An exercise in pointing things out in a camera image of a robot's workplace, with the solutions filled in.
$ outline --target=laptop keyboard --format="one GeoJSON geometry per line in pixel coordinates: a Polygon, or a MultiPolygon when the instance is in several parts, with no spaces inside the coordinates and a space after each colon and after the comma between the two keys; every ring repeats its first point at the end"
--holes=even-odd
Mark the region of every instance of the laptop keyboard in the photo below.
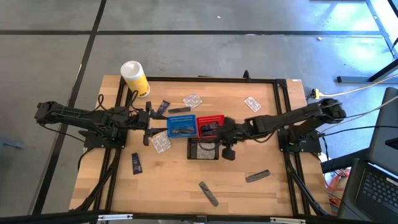
{"type": "Polygon", "coordinates": [[[385,176],[366,171],[361,194],[398,212],[398,186],[387,181],[385,176]]]}

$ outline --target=blue plastic box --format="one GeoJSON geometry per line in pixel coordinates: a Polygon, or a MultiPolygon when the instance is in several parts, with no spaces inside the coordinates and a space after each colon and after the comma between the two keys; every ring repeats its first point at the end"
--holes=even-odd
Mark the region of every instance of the blue plastic box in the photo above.
{"type": "Polygon", "coordinates": [[[173,116],[167,118],[167,136],[169,138],[195,137],[198,134],[195,115],[173,116]],[[173,130],[181,129],[182,133],[173,133],[173,130]],[[184,131],[193,130],[193,133],[184,134],[184,131]]]}

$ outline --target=red plastic box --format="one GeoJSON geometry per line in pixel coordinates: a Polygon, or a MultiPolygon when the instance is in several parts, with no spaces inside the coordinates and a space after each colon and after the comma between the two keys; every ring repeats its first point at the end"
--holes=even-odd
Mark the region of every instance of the red plastic box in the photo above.
{"type": "MultiPolygon", "coordinates": [[[[198,137],[202,138],[200,128],[203,125],[218,122],[218,125],[224,125],[224,115],[213,115],[213,116],[205,116],[197,118],[197,129],[198,129],[198,137]]],[[[205,136],[203,138],[213,138],[216,136],[205,136]]]]}

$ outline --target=white cable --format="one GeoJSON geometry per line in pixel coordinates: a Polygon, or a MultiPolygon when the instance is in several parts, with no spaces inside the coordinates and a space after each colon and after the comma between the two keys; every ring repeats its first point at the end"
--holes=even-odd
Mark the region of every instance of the white cable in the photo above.
{"type": "Polygon", "coordinates": [[[345,123],[348,123],[348,122],[350,122],[350,121],[356,120],[356,119],[358,119],[358,118],[362,118],[363,116],[366,116],[366,115],[368,115],[369,113],[372,113],[373,111],[376,111],[376,110],[382,108],[383,106],[386,106],[387,104],[391,103],[392,101],[394,101],[394,100],[397,99],[397,98],[398,98],[398,96],[395,96],[394,98],[392,98],[391,100],[389,100],[389,101],[383,103],[382,105],[378,106],[377,108],[374,108],[373,110],[368,111],[368,112],[366,112],[365,114],[362,114],[361,116],[358,116],[358,117],[353,118],[353,119],[351,119],[351,120],[347,120],[347,121],[344,121],[344,122],[335,124],[335,125],[333,125],[333,126],[331,126],[331,127],[329,127],[329,128],[326,128],[325,130],[321,131],[321,133],[325,133],[325,131],[327,131],[327,130],[329,130],[329,129],[331,129],[331,128],[334,128],[334,127],[336,127],[336,126],[339,126],[339,125],[341,125],[341,124],[345,124],[345,123]]]}
{"type": "Polygon", "coordinates": [[[323,93],[320,93],[320,92],[319,92],[319,96],[320,96],[320,97],[334,97],[334,96],[344,95],[344,94],[347,94],[347,93],[352,93],[352,92],[355,92],[355,91],[358,91],[358,90],[364,90],[364,89],[366,89],[366,88],[369,88],[369,87],[372,87],[372,86],[374,86],[374,85],[380,84],[380,83],[382,83],[382,82],[384,82],[384,81],[387,81],[387,80],[389,80],[390,78],[394,78],[394,77],[396,77],[396,76],[398,76],[398,74],[395,74],[395,75],[393,75],[393,76],[390,76],[390,77],[388,77],[388,78],[385,78],[385,79],[383,79],[383,80],[380,80],[380,81],[378,81],[378,82],[376,82],[376,83],[373,83],[373,84],[371,84],[371,85],[364,86],[364,87],[357,88],[357,89],[350,90],[350,91],[345,91],[345,92],[342,92],[342,93],[335,93],[335,94],[327,95],[327,94],[323,94],[323,93]]]}

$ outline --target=wooden table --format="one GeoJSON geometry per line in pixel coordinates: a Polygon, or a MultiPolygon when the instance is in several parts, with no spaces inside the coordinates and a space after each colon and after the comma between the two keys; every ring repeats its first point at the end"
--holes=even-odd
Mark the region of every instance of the wooden table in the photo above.
{"type": "MultiPolygon", "coordinates": [[[[120,76],[106,75],[100,93],[104,105],[113,107],[120,76]]],[[[149,82],[150,95],[137,99],[134,106],[144,108],[151,101],[155,110],[162,100],[171,102],[169,108],[185,106],[182,99],[196,93],[203,103],[189,113],[196,116],[223,114],[242,123],[244,118],[260,114],[276,115],[275,96],[271,84],[265,83],[202,83],[149,82]],[[244,100],[252,96],[261,104],[254,113],[244,100]]],[[[292,110],[306,105],[300,80],[287,80],[292,110]]],[[[166,127],[165,121],[151,121],[151,127],[166,127]]],[[[234,146],[236,159],[227,161],[220,155],[217,161],[187,160],[187,139],[171,139],[172,147],[158,154],[153,145],[142,144],[143,131],[129,131],[126,147],[119,163],[111,211],[129,213],[172,213],[207,215],[279,215],[291,216],[289,188],[277,136],[263,144],[245,141],[234,146]],[[131,154],[138,152],[143,173],[132,174],[131,154]],[[246,183],[245,176],[264,169],[271,176],[246,183]],[[205,181],[220,204],[212,206],[198,184],[205,181]]],[[[93,190],[98,181],[104,149],[94,149],[82,160],[70,208],[76,208],[93,190]]],[[[317,158],[301,153],[305,183],[326,211],[330,205],[317,158]]],[[[107,186],[100,208],[104,208],[107,186]]],[[[300,191],[296,186],[299,210],[302,211],[300,191]]]]}

